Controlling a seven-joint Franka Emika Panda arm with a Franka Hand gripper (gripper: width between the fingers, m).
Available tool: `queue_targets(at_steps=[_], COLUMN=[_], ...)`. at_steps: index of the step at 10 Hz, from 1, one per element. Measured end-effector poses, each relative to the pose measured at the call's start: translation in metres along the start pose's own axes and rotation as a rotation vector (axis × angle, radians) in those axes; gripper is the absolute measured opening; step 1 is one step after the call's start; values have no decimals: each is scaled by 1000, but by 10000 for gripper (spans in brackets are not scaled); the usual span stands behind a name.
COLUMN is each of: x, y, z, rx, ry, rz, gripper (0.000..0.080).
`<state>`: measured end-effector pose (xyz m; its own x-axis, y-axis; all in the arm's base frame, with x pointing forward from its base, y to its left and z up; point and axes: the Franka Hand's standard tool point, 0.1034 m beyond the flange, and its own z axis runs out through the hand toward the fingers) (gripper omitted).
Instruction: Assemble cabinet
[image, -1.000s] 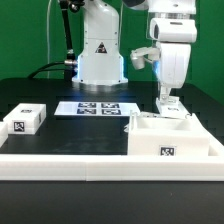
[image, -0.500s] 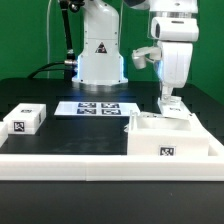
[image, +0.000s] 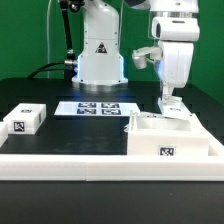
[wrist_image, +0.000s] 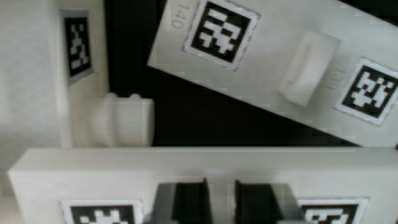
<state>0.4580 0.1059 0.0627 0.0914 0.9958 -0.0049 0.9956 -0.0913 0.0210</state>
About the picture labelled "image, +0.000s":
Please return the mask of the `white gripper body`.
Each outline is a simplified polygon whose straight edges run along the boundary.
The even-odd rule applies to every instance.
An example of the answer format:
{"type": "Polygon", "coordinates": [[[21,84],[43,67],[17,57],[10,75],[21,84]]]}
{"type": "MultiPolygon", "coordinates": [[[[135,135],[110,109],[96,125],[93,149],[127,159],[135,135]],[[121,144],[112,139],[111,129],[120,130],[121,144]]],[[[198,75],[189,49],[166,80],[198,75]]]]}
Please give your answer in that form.
{"type": "Polygon", "coordinates": [[[164,86],[183,88],[189,77],[194,52],[199,39],[196,18],[154,17],[151,34],[162,50],[155,70],[164,86]]]}

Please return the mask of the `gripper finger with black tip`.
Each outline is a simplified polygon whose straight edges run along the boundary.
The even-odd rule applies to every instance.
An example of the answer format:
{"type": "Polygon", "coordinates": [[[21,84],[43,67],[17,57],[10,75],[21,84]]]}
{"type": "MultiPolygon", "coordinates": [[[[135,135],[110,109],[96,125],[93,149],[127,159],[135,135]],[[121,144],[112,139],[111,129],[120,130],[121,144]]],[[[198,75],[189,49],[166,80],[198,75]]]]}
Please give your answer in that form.
{"type": "Polygon", "coordinates": [[[171,96],[171,98],[170,98],[170,102],[175,103],[175,104],[180,103],[181,101],[182,101],[181,97],[171,96]]]}
{"type": "Polygon", "coordinates": [[[162,101],[168,102],[173,94],[174,88],[169,86],[163,86],[162,87],[162,101]]]}

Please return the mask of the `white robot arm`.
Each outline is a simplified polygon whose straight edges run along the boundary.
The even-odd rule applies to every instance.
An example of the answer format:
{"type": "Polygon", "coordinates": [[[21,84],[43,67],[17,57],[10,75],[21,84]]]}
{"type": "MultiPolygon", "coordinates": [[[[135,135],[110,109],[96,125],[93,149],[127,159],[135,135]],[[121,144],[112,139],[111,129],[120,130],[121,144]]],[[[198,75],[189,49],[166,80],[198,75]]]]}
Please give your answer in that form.
{"type": "MultiPolygon", "coordinates": [[[[161,100],[171,99],[188,80],[193,43],[199,39],[198,0],[124,0],[131,8],[151,14],[152,47],[133,52],[135,66],[154,65],[161,82],[161,100]]],[[[123,57],[119,53],[119,15],[103,0],[84,0],[84,49],[78,56],[78,72],[72,79],[86,87],[112,87],[125,83],[123,57]]]]}

